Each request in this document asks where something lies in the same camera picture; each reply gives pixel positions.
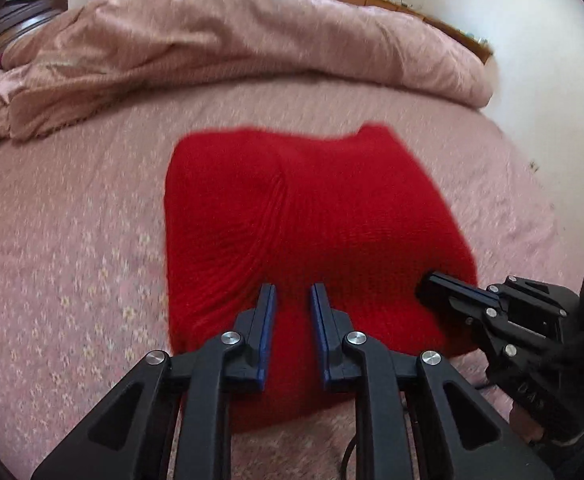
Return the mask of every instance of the red knitted fabric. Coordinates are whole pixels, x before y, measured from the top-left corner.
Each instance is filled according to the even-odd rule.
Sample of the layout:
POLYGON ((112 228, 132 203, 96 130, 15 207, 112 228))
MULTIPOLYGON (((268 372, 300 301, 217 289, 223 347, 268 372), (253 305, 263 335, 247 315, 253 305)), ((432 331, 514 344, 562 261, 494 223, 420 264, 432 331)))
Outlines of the red knitted fabric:
POLYGON ((390 349, 472 349, 461 323, 416 300, 425 272, 476 283, 467 244, 437 189, 384 126, 339 140, 256 129, 185 137, 165 182, 169 334, 192 351, 252 308, 263 282, 278 309, 265 392, 232 403, 251 430, 335 402, 321 391, 309 288, 390 349))

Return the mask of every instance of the bed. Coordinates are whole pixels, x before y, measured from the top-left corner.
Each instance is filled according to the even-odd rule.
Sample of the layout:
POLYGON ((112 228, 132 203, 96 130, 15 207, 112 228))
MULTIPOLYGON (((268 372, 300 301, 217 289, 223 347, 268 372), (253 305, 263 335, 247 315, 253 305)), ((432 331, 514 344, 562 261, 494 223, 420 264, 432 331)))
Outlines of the bed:
MULTIPOLYGON (((527 162, 479 111, 482 62, 418 18, 332 0, 93 0, 2 67, 0 458, 19 480, 147 351, 169 351, 163 184, 189 132, 387 124, 440 189, 482 286, 580 285, 527 162)), ((477 381, 484 359, 455 364, 477 381)), ((233 475, 334 478, 354 423, 345 403, 236 435, 233 475)))

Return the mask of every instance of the wooden dresser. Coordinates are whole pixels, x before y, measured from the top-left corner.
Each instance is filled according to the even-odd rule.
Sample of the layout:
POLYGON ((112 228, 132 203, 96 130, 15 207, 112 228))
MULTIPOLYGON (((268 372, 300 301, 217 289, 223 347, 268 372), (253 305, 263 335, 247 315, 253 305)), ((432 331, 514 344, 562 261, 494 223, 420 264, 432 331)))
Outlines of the wooden dresser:
POLYGON ((7 0, 0 9, 0 55, 14 40, 67 10, 67 0, 7 0))

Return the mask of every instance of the pink bedspread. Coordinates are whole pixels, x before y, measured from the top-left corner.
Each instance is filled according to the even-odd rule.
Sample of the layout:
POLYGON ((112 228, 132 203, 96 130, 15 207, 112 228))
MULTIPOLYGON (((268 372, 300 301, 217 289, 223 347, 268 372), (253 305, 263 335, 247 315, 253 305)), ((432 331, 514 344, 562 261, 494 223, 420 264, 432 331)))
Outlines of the pink bedspread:
POLYGON ((332 0, 92 0, 3 54, 0 139, 86 118, 133 89, 317 71, 470 105, 483 65, 412 16, 332 0))

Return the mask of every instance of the metal screw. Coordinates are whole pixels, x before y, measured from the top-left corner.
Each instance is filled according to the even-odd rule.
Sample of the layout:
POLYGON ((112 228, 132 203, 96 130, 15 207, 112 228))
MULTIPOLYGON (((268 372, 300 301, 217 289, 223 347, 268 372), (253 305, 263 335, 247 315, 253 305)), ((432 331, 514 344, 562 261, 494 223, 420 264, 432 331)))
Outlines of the metal screw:
POLYGON ((165 352, 162 350, 152 350, 146 354, 146 363, 149 365, 159 365, 165 361, 165 352))
POLYGON ((505 355, 507 357, 514 357, 517 354, 518 350, 514 345, 505 345, 505 355))
POLYGON ((433 350, 425 350, 421 354, 423 362, 430 366, 436 366, 441 362, 441 354, 433 350))
POLYGON ((352 345, 362 345, 367 341, 367 336, 363 332, 350 332, 347 334, 347 340, 352 343, 352 345))
POLYGON ((221 342, 224 345, 236 345, 241 340, 241 334, 230 330, 230 332, 224 332, 221 334, 221 342))

